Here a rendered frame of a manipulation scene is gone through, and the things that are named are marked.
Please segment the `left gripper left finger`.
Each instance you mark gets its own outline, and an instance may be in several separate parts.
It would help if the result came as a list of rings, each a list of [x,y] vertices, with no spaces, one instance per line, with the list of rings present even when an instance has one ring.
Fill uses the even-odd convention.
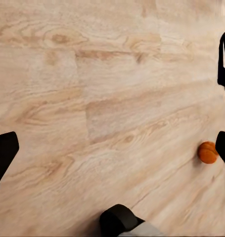
[[[0,135],[0,180],[19,151],[16,132]]]

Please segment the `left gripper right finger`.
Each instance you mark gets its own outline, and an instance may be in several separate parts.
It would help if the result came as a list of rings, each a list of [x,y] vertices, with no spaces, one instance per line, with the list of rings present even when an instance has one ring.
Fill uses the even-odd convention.
[[[215,148],[225,162],[225,132],[220,131],[216,140]]]

